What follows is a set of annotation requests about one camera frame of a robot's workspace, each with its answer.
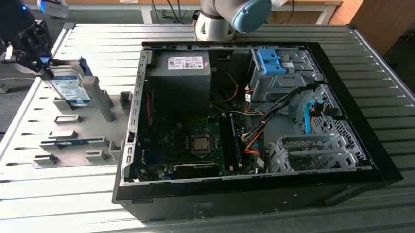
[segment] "aluminum slotted table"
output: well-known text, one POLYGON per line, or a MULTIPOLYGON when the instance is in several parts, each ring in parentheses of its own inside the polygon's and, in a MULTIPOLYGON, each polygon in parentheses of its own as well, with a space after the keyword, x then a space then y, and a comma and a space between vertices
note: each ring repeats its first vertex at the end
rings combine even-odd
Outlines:
MULTIPOLYGON (((415 97, 347 26, 267 25, 243 41, 319 42, 405 180, 331 208, 143 225, 111 203, 116 165, 32 168, 54 124, 51 91, 38 79, 0 144, 2 232, 414 232, 415 97)), ((82 55, 110 94, 132 91, 142 41, 192 41, 191 25, 68 24, 56 58, 82 55)))

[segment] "black cable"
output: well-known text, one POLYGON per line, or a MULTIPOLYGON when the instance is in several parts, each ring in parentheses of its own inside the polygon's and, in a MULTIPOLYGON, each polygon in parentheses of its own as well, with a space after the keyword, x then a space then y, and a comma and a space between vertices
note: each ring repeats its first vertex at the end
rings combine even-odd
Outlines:
POLYGON ((174 14, 175 14, 175 17, 176 17, 176 21, 178 21, 178 23, 179 23, 180 20, 179 20, 179 18, 178 18, 178 15, 176 15, 176 12, 175 12, 174 6, 171 5, 170 0, 167 0, 167 3, 168 3, 168 5, 170 5, 170 9, 174 11, 174 14))
POLYGON ((187 10, 184 10, 184 13, 183 13, 183 15, 182 15, 182 19, 184 18, 184 15, 187 14, 187 10))
MULTIPOLYGON (((158 10, 158 12, 159 12, 166 18, 174 19, 171 16, 166 15, 166 14, 163 13, 163 11, 158 10)), ((184 18, 186 14, 187 14, 187 10, 184 10, 184 14, 182 15, 182 19, 184 18)))
POLYGON ((314 90, 319 87, 319 84, 314 83, 314 84, 309 84, 305 87, 298 87, 297 89, 294 89, 289 94, 286 94, 273 105, 271 107, 267 109, 267 111, 265 112, 265 115, 261 119, 261 123, 259 125, 250 131, 247 132, 247 134, 245 135, 245 138, 249 138, 254 135, 255 132, 261 131, 263 127, 266 127, 269 121, 271 120, 271 115, 274 113, 277 113, 279 110, 282 110, 293 101, 294 97, 297 96, 297 94, 302 93, 303 91, 307 90, 314 90))
POLYGON ((180 19, 179 23, 182 23, 180 0, 178 0, 178 7, 179 7, 179 19, 180 19))
POLYGON ((154 4, 154 9, 155 9, 155 12, 156 12, 156 17, 158 17, 158 23, 160 24, 159 14, 158 14, 156 5, 155 5, 155 0, 151 0, 151 3, 154 4))
POLYGON ((159 12, 166 18, 172 18, 171 16, 166 15, 166 14, 163 13, 162 10, 158 10, 158 12, 159 12))
POLYGON ((293 2, 293 8, 291 8, 291 12, 290 12, 290 17, 289 17, 289 19, 287 19, 286 21, 281 22, 279 24, 283 24, 283 23, 290 23, 290 20, 291 20, 293 15, 294 15, 294 9, 295 9, 295 6, 297 6, 295 1, 294 1, 294 0, 291 0, 291 2, 293 2))

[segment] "blue plastic clip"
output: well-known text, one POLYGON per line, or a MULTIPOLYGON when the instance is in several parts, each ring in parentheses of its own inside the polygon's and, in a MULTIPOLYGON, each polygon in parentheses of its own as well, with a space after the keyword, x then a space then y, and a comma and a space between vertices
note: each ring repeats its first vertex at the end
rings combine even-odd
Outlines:
POLYGON ((287 70, 279 63, 281 57, 275 49, 258 49, 259 60, 265 66, 265 74, 286 74, 287 70))

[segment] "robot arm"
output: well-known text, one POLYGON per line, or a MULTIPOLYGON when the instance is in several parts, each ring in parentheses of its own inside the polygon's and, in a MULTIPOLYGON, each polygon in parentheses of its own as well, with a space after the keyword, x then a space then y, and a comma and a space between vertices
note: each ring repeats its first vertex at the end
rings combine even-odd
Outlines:
POLYGON ((203 41, 233 40, 235 30, 254 32, 266 22, 273 8, 271 0, 202 0, 200 5, 195 30, 203 41))
POLYGON ((52 57, 52 40, 47 22, 36 20, 23 0, 0 0, 0 43, 7 52, 0 61, 23 73, 54 74, 44 61, 52 57))

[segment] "power supply label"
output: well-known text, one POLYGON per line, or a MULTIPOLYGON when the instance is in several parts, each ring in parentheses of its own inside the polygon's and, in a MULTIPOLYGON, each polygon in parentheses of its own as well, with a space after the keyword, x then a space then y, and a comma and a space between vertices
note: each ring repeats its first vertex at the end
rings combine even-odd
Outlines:
POLYGON ((55 76, 51 82, 72 106, 80 107, 90 103, 91 98, 76 76, 55 76))
POLYGON ((203 69, 202 57, 170 57, 168 69, 203 69))

